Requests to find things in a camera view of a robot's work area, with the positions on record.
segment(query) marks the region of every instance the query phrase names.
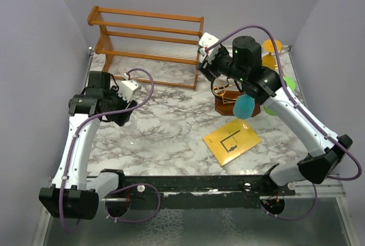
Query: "wooden frame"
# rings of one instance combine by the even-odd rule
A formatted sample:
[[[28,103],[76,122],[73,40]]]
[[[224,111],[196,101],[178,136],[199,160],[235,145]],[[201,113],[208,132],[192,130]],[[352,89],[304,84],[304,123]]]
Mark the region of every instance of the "wooden frame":
[[[108,21],[104,21],[102,13],[117,14],[117,15],[132,15],[132,16],[157,18],[157,19],[170,19],[170,20],[185,21],[185,22],[195,22],[195,23],[199,23],[199,30],[191,31],[191,30],[173,29],[173,28],[147,26],[147,25],[133,25],[133,24],[129,24],[129,23],[120,23],[120,22],[108,22]],[[117,50],[113,49],[111,36],[123,37],[123,38],[144,39],[144,40],[158,41],[158,42],[181,43],[182,45],[197,46],[198,40],[203,34],[204,17],[189,17],[189,16],[182,16],[182,15],[150,13],[150,12],[134,11],[134,10],[110,9],[110,8],[102,8],[99,6],[94,6],[94,8],[92,9],[92,11],[90,12],[90,14],[87,18],[87,22],[90,26],[99,25],[99,27],[100,27],[100,37],[95,46],[95,52],[97,54],[106,55],[106,62],[103,67],[104,72],[107,72],[109,70],[114,56],[153,59],[153,60],[157,60],[157,61],[166,61],[166,62],[191,64],[191,65],[196,65],[199,61],[198,52],[197,52],[196,59],[192,60],[192,59],[169,57],[169,55],[162,56],[162,55],[132,53],[130,51],[117,51]],[[197,39],[196,40],[178,39],[178,38],[170,38],[170,37],[158,37],[158,36],[151,36],[151,35],[141,35],[141,34],[109,31],[107,29],[107,26],[188,35],[188,36],[197,37]],[[115,78],[124,79],[122,76],[115,76]],[[149,82],[149,80],[147,80],[147,79],[137,79],[137,80],[139,82]],[[195,90],[196,86],[197,86],[197,80],[198,80],[198,71],[196,70],[193,85],[183,84],[183,83],[173,83],[173,82],[161,82],[161,81],[154,81],[154,83],[159,84],[159,85],[176,86],[176,87],[182,87],[182,88],[188,88],[188,89]]]

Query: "gray floor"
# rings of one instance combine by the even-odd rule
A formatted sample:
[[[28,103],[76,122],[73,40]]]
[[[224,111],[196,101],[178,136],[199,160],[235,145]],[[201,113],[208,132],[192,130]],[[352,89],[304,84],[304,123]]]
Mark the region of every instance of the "gray floor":
[[[283,215],[298,216],[313,199],[289,199]],[[143,218],[149,211],[133,212]],[[273,219],[259,209],[162,210],[144,224],[114,223],[104,209],[84,221],[72,235],[63,232],[59,219],[51,219],[45,245],[350,245],[336,198],[321,198],[314,213],[300,221]]]

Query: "yellow sign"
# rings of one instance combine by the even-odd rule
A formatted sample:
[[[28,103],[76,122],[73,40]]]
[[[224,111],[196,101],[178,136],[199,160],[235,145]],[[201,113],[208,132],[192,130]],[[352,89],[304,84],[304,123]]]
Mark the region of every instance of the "yellow sign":
[[[223,166],[259,144],[261,139],[247,122],[235,119],[205,136],[204,141]]]

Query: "white marble surface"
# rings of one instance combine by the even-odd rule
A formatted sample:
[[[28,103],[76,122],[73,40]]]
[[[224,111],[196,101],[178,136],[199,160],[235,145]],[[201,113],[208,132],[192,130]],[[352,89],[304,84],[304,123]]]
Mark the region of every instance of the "white marble surface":
[[[295,79],[288,53],[283,51],[280,59],[285,75]],[[95,54],[91,70],[101,70],[104,61],[104,55]],[[110,72],[122,74],[133,67],[145,68],[154,79],[185,83],[193,82],[195,72],[194,66],[185,64],[125,57],[116,57]],[[149,84],[143,84],[138,102],[149,89]],[[298,87],[295,93],[301,98]],[[233,119],[215,112],[210,83],[202,75],[196,91],[155,86],[152,99],[132,113],[126,126],[101,124],[92,147],[88,173],[97,175],[104,168],[115,168],[123,169],[127,175],[263,174],[276,163],[286,163],[307,154],[304,145],[283,121],[262,109],[259,115],[248,119],[261,143],[221,167],[203,137]]]

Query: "wooden rack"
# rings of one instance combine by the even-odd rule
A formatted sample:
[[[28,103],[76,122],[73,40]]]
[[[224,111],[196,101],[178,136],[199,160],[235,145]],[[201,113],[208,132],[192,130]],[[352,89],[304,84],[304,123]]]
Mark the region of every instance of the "wooden rack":
[[[139,17],[147,17],[147,18],[157,18],[157,19],[169,19],[175,21],[185,21],[185,22],[194,22],[198,23],[198,31],[191,30],[182,30],[182,29],[173,29],[173,28],[165,28],[165,27],[156,27],[156,26],[147,26],[147,25],[134,25],[129,23],[121,23],[121,22],[108,22],[104,20],[103,13],[109,14],[117,14],[117,15],[131,15],[131,16],[139,16]],[[203,25],[204,25],[204,17],[188,17],[182,15],[170,15],[170,14],[160,14],[160,13],[149,13],[143,11],[133,11],[133,10],[121,10],[121,9],[110,9],[110,8],[101,8],[99,6],[94,6],[92,11],[88,16],[88,24],[89,25],[99,25],[100,27],[100,38],[95,46],[95,52],[97,54],[105,54],[106,62],[103,67],[103,71],[107,72],[112,64],[114,56],[125,56],[132,58],[143,58],[143,59],[152,59],[157,61],[166,61],[166,62],[174,62],[174,63],[183,63],[183,64],[191,64],[196,65],[199,60],[199,54],[197,52],[197,44],[199,38],[203,33]],[[171,34],[179,34],[179,35],[188,35],[193,36],[195,39],[180,39],[180,38],[170,38],[170,37],[160,37],[155,35],[141,35],[134,33],[125,33],[119,31],[110,31],[107,27],[119,27],[125,28],[128,31],[130,30],[144,30],[144,31],[154,31],[161,33],[171,33]],[[118,39],[142,39],[149,44],[153,43],[152,46],[158,47],[157,44],[160,42],[172,43],[175,51],[181,51],[178,57],[171,57],[168,51],[163,52],[150,52],[146,54],[135,53],[128,51],[128,42],[124,41],[122,44],[122,48],[117,48],[116,43],[118,43]],[[123,79],[122,76],[115,76],[116,79]],[[139,82],[149,82],[147,79],[137,79]],[[172,82],[161,82],[154,81],[155,84],[165,85],[165,86],[176,86],[183,87],[189,89],[196,89],[198,80],[198,71],[195,72],[194,84],[183,84],[183,83],[172,83]]]

